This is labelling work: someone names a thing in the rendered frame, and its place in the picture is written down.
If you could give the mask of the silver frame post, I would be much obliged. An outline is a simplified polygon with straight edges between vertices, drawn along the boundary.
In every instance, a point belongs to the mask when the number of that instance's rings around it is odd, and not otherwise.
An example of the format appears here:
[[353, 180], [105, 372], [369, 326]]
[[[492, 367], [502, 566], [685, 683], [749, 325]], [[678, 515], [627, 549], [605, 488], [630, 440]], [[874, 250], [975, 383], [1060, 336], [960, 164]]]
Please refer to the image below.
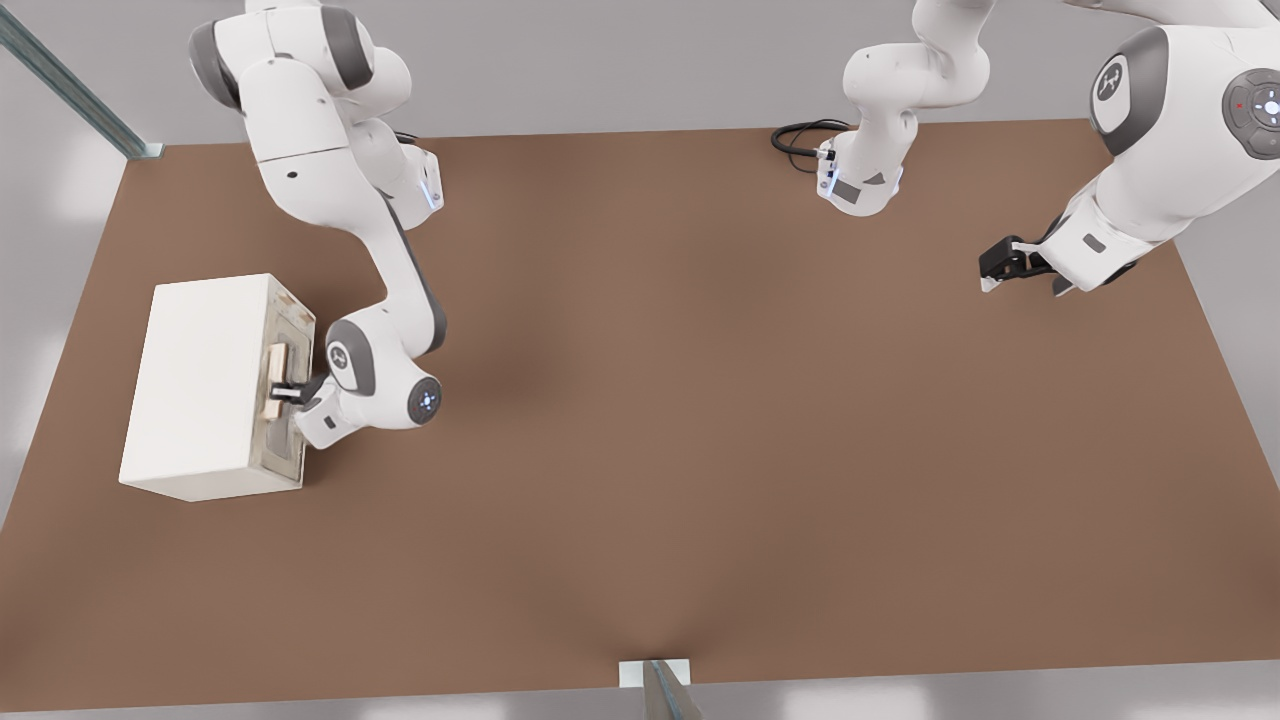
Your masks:
[[0, 46], [5, 47], [125, 159], [143, 160], [163, 156], [164, 143], [145, 142], [1, 4]]
[[687, 659], [648, 659], [618, 664], [620, 688], [643, 691], [643, 720], [705, 720], [690, 694]]

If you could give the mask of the white oven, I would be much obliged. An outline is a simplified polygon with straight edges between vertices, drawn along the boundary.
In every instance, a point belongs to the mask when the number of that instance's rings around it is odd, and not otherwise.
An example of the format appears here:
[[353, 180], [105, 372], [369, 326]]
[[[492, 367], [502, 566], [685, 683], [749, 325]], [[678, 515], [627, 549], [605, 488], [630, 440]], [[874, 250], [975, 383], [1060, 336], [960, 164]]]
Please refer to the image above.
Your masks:
[[298, 489], [306, 443], [270, 391], [311, 377], [315, 331], [274, 275], [159, 284], [118, 480], [186, 502]]

